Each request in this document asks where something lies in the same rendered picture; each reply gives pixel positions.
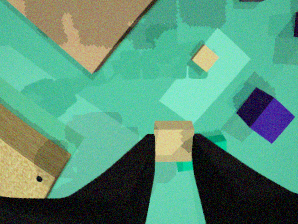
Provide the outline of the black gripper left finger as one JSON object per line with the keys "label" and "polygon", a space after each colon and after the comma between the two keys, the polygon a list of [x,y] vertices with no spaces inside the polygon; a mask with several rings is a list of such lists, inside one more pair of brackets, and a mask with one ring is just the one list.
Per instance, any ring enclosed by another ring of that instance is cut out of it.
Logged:
{"label": "black gripper left finger", "polygon": [[154,171],[156,137],[146,135],[71,196],[0,196],[0,224],[145,224]]}

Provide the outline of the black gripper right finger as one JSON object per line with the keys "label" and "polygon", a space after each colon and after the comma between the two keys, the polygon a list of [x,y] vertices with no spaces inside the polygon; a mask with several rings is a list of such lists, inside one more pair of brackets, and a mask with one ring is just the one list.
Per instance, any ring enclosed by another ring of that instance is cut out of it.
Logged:
{"label": "black gripper right finger", "polygon": [[205,224],[298,224],[298,193],[194,135],[193,175]]}

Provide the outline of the purple cube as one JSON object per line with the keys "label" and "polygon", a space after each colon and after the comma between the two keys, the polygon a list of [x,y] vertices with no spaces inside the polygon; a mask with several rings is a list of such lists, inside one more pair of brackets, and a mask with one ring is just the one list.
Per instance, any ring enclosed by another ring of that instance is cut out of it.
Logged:
{"label": "purple cube", "polygon": [[259,88],[250,93],[249,99],[241,105],[237,115],[270,144],[277,140],[295,117],[275,97]]}

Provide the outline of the green rectangular block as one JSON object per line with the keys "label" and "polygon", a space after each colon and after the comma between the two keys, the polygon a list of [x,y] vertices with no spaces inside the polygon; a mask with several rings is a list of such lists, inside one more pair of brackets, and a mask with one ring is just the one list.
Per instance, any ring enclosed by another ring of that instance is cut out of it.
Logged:
{"label": "green rectangular block", "polygon": [[[217,147],[223,148],[226,151],[226,143],[227,140],[223,135],[214,135],[214,136],[206,136],[206,139],[213,141],[214,144],[217,144]],[[177,171],[193,171],[193,160],[192,163],[176,163]]]}

